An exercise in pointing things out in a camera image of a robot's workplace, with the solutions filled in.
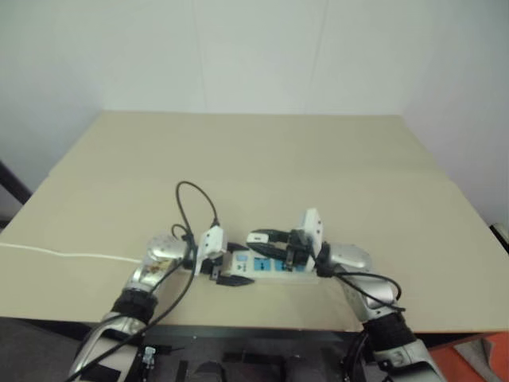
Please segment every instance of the floor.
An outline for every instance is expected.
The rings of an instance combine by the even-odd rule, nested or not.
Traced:
[[[325,380],[338,380],[338,360],[348,343],[341,341],[267,340],[245,338],[175,337],[172,347],[179,349],[156,359],[150,382],[184,382],[177,371],[187,362],[190,375],[205,361],[218,361],[234,382],[280,382],[281,364],[292,356],[309,362]],[[64,380],[78,341],[36,328],[18,320],[0,318],[0,379],[16,382],[54,382]],[[381,381],[374,368],[369,380]]]

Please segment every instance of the orange object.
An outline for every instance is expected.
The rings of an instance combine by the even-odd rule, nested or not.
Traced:
[[[509,382],[509,332],[485,337],[494,343],[490,366],[503,382]],[[484,382],[476,370],[452,347],[431,350],[431,356],[448,381]]]

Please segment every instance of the electrical outlet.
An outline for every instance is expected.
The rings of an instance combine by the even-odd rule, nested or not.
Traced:
[[[270,271],[270,259],[260,259],[259,257],[254,258],[254,270],[255,271]]]

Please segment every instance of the black cable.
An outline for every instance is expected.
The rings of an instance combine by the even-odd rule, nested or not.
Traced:
[[[175,267],[173,267],[172,269],[170,269],[169,271],[167,271],[165,273],[164,276],[162,276],[158,281],[157,283],[155,283],[153,286],[152,286],[152,289],[149,291],[150,294],[152,294],[174,271],[176,271],[182,264],[184,263],[184,260],[181,260],[177,263],[177,265]]]
[[[354,349],[357,347],[357,344],[361,340],[364,333],[364,330],[357,333],[350,346],[348,346],[346,355],[343,357],[343,381],[347,381],[349,378],[348,371],[352,368],[352,354],[355,352]]]
[[[401,286],[395,280],[391,279],[390,277],[386,277],[383,275],[377,275],[375,273],[367,273],[367,272],[337,272],[337,273],[335,273],[335,275],[364,276],[364,277],[371,277],[372,279],[380,279],[380,280],[388,281],[389,283],[394,285],[394,287],[398,291],[398,293],[396,294],[396,300],[399,300],[399,298],[401,297],[401,293],[402,293]]]
[[[174,224],[174,225],[172,225],[171,231],[172,231],[172,235],[175,239],[179,239],[179,237],[175,233],[175,228],[180,228],[182,231],[184,231],[184,235],[187,235],[187,233],[188,233],[188,230],[185,229],[185,227],[182,224]]]
[[[212,212],[214,214],[214,220],[212,222],[212,226],[219,225],[220,221],[219,221],[219,219],[217,217],[216,207],[214,206],[214,203],[212,202],[210,197],[208,197],[207,193],[205,191],[203,191],[201,187],[199,187],[198,185],[195,185],[194,183],[192,183],[190,181],[179,181],[178,184],[177,184],[177,187],[175,188],[175,198],[177,199],[178,209],[181,211],[182,220],[184,221],[185,227],[189,231],[191,231],[190,228],[189,228],[188,217],[185,215],[184,208],[182,207],[181,193],[180,193],[180,189],[181,189],[182,185],[190,185],[194,189],[197,189],[198,191],[201,192],[201,194],[205,197],[205,199],[207,199],[208,203],[210,204],[210,206],[212,208]]]
[[[364,342],[367,340],[367,332],[363,331],[361,332],[362,336],[360,338],[359,344],[357,345],[356,352],[353,357],[352,365],[350,366],[350,380],[352,382],[355,382],[356,379],[356,364],[359,362],[360,352],[362,352],[364,347]]]

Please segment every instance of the power strip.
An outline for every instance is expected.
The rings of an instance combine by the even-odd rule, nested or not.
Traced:
[[[292,271],[284,268],[281,260],[269,259],[251,250],[234,251],[224,256],[223,270],[226,275],[238,275],[260,281],[277,283],[318,283],[315,271],[297,266]]]

